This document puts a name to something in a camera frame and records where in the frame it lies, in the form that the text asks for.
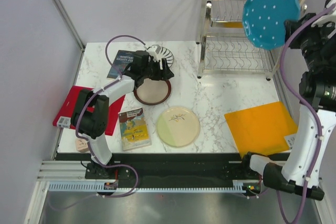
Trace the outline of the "stainless steel dish rack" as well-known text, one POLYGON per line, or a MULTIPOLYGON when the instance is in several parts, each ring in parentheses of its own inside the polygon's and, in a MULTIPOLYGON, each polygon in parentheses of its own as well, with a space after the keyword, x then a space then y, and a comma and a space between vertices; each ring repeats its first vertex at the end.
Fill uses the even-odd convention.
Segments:
POLYGON ((278 60, 255 47, 246 37, 243 7, 247 0, 201 0, 197 44, 200 59, 197 77, 209 74, 258 74, 271 80, 278 60))

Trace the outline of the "blue polka dot plate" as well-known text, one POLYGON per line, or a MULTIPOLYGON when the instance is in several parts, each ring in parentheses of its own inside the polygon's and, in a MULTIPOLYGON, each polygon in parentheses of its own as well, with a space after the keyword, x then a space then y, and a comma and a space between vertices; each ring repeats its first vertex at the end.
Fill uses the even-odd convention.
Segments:
POLYGON ((258 48, 272 50, 285 44, 286 20, 298 20, 298 0, 247 0, 242 23, 247 39, 258 48))

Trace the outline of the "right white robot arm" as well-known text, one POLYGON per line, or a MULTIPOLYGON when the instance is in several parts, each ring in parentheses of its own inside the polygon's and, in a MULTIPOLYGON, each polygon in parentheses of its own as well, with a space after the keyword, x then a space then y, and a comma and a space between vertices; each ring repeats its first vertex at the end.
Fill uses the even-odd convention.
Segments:
POLYGON ((287 48, 300 49, 308 67, 299 83, 299 92, 287 80, 283 81, 300 101, 294 145, 284 166, 266 155, 248 152, 240 172, 248 179, 261 175, 266 187, 322 200, 320 165, 335 128, 335 36, 328 36, 335 22, 323 11, 308 13, 298 21, 286 20, 284 26, 286 43, 280 63, 284 63, 287 48))

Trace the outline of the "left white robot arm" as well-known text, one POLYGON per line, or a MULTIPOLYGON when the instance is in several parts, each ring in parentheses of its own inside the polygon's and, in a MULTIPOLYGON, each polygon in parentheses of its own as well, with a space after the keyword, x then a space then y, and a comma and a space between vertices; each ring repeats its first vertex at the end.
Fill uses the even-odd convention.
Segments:
POLYGON ((146 79, 168 81, 174 77, 170 69, 173 53, 165 47, 150 47, 133 53, 133 61, 105 86, 83 89, 79 92, 71 117, 77 138, 87 142, 92 164, 103 178, 111 178, 118 165, 111 163, 105 131, 108 125, 109 107, 122 96, 137 90, 146 79))

